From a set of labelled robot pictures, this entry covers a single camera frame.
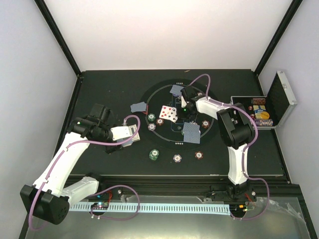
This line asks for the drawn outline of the dealt cards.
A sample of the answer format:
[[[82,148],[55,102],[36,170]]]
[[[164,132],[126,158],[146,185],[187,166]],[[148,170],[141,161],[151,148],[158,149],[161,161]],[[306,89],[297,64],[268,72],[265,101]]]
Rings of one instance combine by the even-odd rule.
[[[174,95],[175,97],[179,97],[181,95],[181,90],[183,89],[183,86],[179,86],[179,85],[173,85],[170,93],[172,95]]]
[[[185,122],[183,125],[183,142],[200,144],[201,132],[199,125]]]
[[[140,103],[132,104],[130,106],[130,108],[131,108],[132,113],[146,112],[147,111],[147,104],[145,102],[140,102]]]

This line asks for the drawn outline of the green chip stack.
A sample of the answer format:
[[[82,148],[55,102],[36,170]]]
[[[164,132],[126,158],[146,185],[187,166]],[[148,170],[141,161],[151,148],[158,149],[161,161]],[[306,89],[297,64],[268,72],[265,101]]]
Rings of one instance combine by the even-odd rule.
[[[151,151],[149,152],[149,158],[150,158],[150,160],[155,161],[155,160],[158,159],[158,157],[159,157],[159,151],[158,151],[157,149],[153,149],[153,150],[151,150]]]

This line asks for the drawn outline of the red chip stack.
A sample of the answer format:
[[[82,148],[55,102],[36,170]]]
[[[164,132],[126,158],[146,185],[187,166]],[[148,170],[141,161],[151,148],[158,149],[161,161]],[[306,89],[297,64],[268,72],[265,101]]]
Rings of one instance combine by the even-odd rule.
[[[196,153],[195,153],[195,158],[196,158],[196,159],[202,159],[202,158],[203,158],[203,153],[200,152],[200,151],[196,152]]]

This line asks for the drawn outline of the blue-backed playing card deck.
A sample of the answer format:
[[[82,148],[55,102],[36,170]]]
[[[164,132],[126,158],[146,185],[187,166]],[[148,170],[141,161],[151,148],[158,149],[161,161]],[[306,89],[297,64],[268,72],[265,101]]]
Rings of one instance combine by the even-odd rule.
[[[122,137],[122,138],[118,138],[116,140],[116,142],[123,142],[125,140],[127,140],[128,138],[130,138],[135,132],[137,131],[137,125],[133,124],[133,125],[129,125],[128,126],[128,130],[126,131],[128,133],[127,137]],[[136,135],[134,137],[132,137],[130,139],[130,141],[127,141],[123,144],[121,144],[122,147],[128,147],[131,146],[134,142],[140,141],[140,136],[139,133],[137,132]]]

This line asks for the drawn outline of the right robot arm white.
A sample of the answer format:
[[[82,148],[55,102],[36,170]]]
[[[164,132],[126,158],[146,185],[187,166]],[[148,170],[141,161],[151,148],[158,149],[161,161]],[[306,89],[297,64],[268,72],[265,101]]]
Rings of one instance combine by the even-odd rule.
[[[179,118],[205,114],[217,120],[222,141],[229,154],[229,183],[226,193],[230,200],[237,201],[248,190],[248,149],[258,137],[257,126],[246,113],[242,104],[226,104],[203,95],[180,96]]]

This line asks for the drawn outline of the red triangular all-in button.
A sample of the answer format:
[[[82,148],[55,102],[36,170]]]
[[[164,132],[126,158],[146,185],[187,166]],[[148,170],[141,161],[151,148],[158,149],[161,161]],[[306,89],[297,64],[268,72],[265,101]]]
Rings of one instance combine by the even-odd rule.
[[[146,110],[144,112],[142,112],[142,113],[144,113],[145,115],[148,115],[148,108],[149,108],[149,106],[147,105],[146,106]]]

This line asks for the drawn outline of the green chips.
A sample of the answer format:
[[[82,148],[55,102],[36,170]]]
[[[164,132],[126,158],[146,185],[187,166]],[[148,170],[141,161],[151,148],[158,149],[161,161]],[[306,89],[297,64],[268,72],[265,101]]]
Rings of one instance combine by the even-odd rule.
[[[148,114],[148,121],[154,121],[156,119],[155,114]]]

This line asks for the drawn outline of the red chips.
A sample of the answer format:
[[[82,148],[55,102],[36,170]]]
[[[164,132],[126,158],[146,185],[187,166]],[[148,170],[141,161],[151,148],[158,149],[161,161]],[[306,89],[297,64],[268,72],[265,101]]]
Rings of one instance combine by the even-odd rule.
[[[202,122],[202,127],[203,127],[203,128],[208,128],[209,126],[210,126],[210,122],[209,122],[209,121],[204,120],[204,121]]]
[[[156,123],[157,125],[163,125],[163,119],[157,119]]]

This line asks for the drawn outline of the blue chips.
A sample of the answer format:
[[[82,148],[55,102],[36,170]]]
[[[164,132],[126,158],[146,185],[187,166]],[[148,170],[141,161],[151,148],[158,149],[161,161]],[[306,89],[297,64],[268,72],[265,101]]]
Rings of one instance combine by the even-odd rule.
[[[148,125],[148,129],[149,129],[150,131],[154,131],[154,130],[156,129],[156,125],[155,125],[154,123],[150,123],[150,124]]]

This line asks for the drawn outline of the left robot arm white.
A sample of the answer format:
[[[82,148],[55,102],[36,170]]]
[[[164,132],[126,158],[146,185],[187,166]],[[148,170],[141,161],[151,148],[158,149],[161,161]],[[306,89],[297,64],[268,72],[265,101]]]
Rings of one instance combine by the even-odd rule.
[[[136,129],[131,130],[127,120],[124,119],[122,126],[113,127],[106,124],[104,117],[98,116],[72,121],[48,167],[31,186],[24,185],[20,191],[31,230],[35,229],[33,217],[57,225],[65,219],[69,209],[81,200],[90,196],[101,199],[106,195],[107,186],[93,176],[85,176],[68,187],[64,185],[89,145],[117,147],[131,141],[139,133],[141,123],[137,122]]]

